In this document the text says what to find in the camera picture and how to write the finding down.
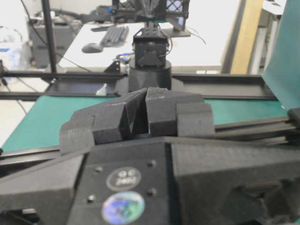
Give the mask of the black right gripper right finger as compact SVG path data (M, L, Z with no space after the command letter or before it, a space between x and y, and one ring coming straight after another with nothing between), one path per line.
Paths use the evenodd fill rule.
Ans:
M212 108L200 94L151 87L145 103L152 136L215 135Z

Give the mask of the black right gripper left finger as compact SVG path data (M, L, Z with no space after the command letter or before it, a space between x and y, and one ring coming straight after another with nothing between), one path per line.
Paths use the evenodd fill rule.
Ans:
M62 155L148 132L146 90L75 111L60 128Z

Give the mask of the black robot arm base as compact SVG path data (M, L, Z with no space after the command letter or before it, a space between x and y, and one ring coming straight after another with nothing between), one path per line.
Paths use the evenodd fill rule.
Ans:
M174 90L181 86L172 75L166 56L173 41L156 22L146 22L133 36L134 58L128 63L127 76L116 82L114 93L121 96L136 90L159 87Z

